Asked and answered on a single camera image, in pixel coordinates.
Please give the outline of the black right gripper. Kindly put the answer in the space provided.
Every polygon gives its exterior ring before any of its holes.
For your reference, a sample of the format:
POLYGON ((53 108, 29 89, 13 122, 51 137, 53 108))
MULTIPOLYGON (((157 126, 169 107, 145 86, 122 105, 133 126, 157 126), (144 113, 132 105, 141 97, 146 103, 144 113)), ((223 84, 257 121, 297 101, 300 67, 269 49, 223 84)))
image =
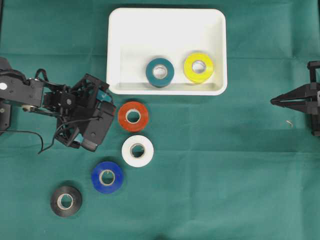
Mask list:
MULTIPOLYGON (((307 64, 310 78, 310 89, 315 90, 315 93, 310 97, 310 101, 313 103, 314 108, 311 109, 311 133, 313 136, 320 136, 320 84, 317 83, 316 69, 320 68, 320 61, 309 61, 307 64)), ((289 101, 305 99, 308 97, 307 91, 309 84, 304 84, 295 88, 287 93, 281 94, 272 98, 270 103, 272 105, 289 108, 295 111, 302 112, 304 114, 310 114, 308 110, 308 103, 306 101, 289 101)))

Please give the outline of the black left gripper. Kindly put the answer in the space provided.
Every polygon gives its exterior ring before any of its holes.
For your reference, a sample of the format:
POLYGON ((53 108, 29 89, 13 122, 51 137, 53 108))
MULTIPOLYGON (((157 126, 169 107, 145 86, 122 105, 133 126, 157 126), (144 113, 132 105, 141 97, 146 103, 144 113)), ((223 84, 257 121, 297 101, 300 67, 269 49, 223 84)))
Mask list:
POLYGON ((86 73, 73 87, 45 83, 49 91, 43 95, 43 107, 56 117, 56 133, 54 139, 69 148, 80 148, 76 141, 80 133, 80 123, 93 118, 95 109, 99 109, 100 102, 112 102, 108 92, 109 85, 100 79, 86 73))

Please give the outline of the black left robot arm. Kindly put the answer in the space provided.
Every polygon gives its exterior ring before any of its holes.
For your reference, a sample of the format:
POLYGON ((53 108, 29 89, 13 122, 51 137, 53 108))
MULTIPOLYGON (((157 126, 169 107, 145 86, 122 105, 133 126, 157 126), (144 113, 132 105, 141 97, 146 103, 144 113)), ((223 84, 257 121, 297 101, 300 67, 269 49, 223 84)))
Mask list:
POLYGON ((116 106, 109 85, 85 74, 74 86, 50 82, 40 68, 26 76, 0 59, 0 132, 9 133, 12 106, 25 112, 56 118, 53 141, 66 147, 95 152, 115 117, 116 106))

